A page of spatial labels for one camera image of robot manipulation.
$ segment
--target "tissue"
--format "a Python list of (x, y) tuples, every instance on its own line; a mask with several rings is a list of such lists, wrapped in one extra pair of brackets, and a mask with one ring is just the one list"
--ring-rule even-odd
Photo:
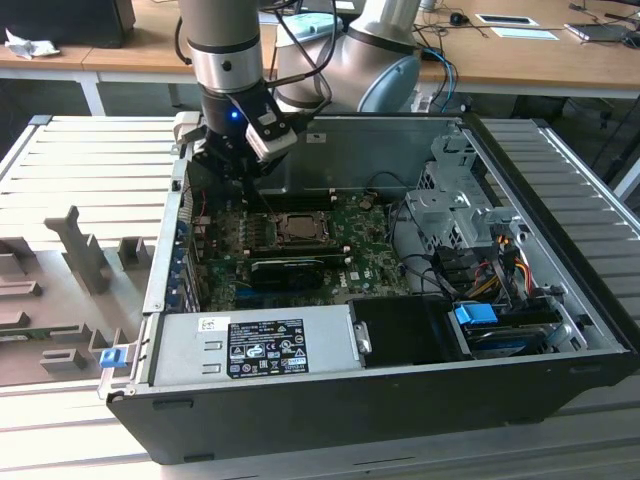
[(5, 30), (5, 33), (7, 34), (7, 41), (4, 42), (4, 46), (19, 57), (31, 60), (33, 57), (44, 57), (60, 53), (60, 50), (57, 50), (53, 43), (47, 40), (31, 41), (17, 37), (9, 30)]

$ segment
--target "floor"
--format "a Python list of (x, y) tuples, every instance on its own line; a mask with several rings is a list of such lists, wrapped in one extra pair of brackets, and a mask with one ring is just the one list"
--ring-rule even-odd
[[(200, 94), (195, 85), (179, 85), (178, 89), (183, 105), (174, 108), (170, 104), (166, 85), (100, 84), (107, 115), (112, 116), (171, 116), (180, 110), (199, 109)], [(464, 102), (470, 103), (473, 111), (481, 116), (506, 118), (512, 114), (515, 100), (515, 97), (508, 95), (457, 95), (454, 108), (450, 111), (455, 112), (455, 107)], [(632, 103), (624, 100), (605, 103), (592, 99), (571, 99), (564, 104), (562, 115), (552, 122), (552, 126), (583, 160), (591, 164)], [(557, 99), (527, 99), (526, 111), (536, 118), (548, 117), (557, 108)], [(603, 125), (600, 114), (607, 110), (612, 113), (611, 119)], [(0, 80), (0, 158), (35, 114), (89, 115), (89, 110), (75, 82)], [(599, 175), (607, 171), (611, 160), (625, 147), (639, 125), (640, 107), (636, 108), (620, 129), (616, 140), (602, 154), (595, 168)], [(640, 149), (633, 158), (639, 157)], [(629, 200), (629, 206), (640, 211), (640, 191)]]

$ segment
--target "white table leg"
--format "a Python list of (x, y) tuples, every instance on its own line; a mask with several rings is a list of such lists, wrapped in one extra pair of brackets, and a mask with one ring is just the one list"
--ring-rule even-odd
[(169, 84), (169, 98), (171, 99), (172, 107), (180, 107), (182, 102), (180, 101), (180, 92), (178, 91), (178, 85), (175, 83)]
[(102, 99), (100, 98), (100, 91), (98, 90), (98, 83), (100, 83), (98, 74), (96, 72), (81, 72), (76, 75), (76, 81), (82, 87), (84, 98), (87, 101), (91, 115), (106, 115)]
[(640, 185), (640, 158), (631, 170), (620, 181), (616, 189), (613, 191), (623, 202), (629, 198), (629, 195)]

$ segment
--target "laptop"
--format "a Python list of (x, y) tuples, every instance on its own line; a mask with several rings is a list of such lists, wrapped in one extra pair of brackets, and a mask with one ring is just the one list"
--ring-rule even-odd
[[(338, 16), (342, 19), (345, 29), (364, 11), (367, 0), (336, 1)], [(332, 13), (331, 2), (327, 0), (303, 0), (300, 13)]]
[(565, 28), (584, 42), (621, 42), (631, 32), (624, 25), (569, 23)]

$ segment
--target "table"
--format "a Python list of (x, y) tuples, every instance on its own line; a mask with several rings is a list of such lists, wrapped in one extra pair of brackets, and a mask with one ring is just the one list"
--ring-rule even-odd
[[(80, 83), (93, 115), (104, 115), (97, 84), (100, 82), (166, 83), (172, 103), (179, 104), (175, 84), (195, 84), (192, 69), (176, 57), (173, 34), (179, 16), (177, 2), (133, 0), (135, 30), (122, 49), (63, 47), (62, 55), (33, 61), (0, 51), (0, 77), (73, 80)], [(567, 22), (588, 23), (590, 17), (568, 9), (568, 0), (449, 0), (481, 24), (475, 13), (533, 17), (541, 27), (562, 27)], [(610, 2), (589, 2), (591, 11), (629, 15), (632, 7)], [(418, 23), (446, 22), (450, 11), (419, 14)], [(560, 41), (501, 39), (473, 28), (449, 29), (444, 37), (447, 57), (458, 67), (457, 91), (469, 93), (527, 94), (573, 97), (635, 98), (640, 94), (640, 53), (622, 45), (580, 45), (567, 31), (553, 32)], [(436, 41), (428, 35), (429, 41)], [(273, 58), (275, 27), (262, 26), (264, 65)], [(420, 80), (425, 88), (442, 81), (440, 65), (425, 63)]]
[[(92, 115), (105, 115), (97, 85), (101, 82), (169, 84), (171, 103), (179, 106), (176, 84), (196, 84), (192, 67), (176, 56), (173, 37), (180, 15), (177, 2), (133, 0), (136, 24), (120, 49), (61, 47), (55, 57), (25, 60), (0, 49), (0, 78), (76, 81), (82, 87)], [(263, 62), (271, 64), (275, 27), (263, 25)], [(182, 48), (188, 52), (185, 39)]]
[[(623, 45), (580, 44), (580, 39), (564, 28), (566, 23), (592, 23), (591, 17), (569, 10), (568, 0), (448, 0), (452, 9), (462, 9), (474, 28), (449, 25), (451, 10), (419, 14), (418, 24), (448, 26), (442, 39), (444, 50), (459, 71), (456, 91), (510, 95), (636, 98), (640, 94), (640, 52)], [(589, 1), (590, 12), (601, 21), (605, 13), (630, 15), (638, 9), (611, 2)], [(500, 38), (475, 14), (531, 17), (540, 27), (554, 29), (559, 41)], [(432, 46), (437, 37), (426, 35)], [(422, 82), (440, 82), (432, 64), (424, 65)]]

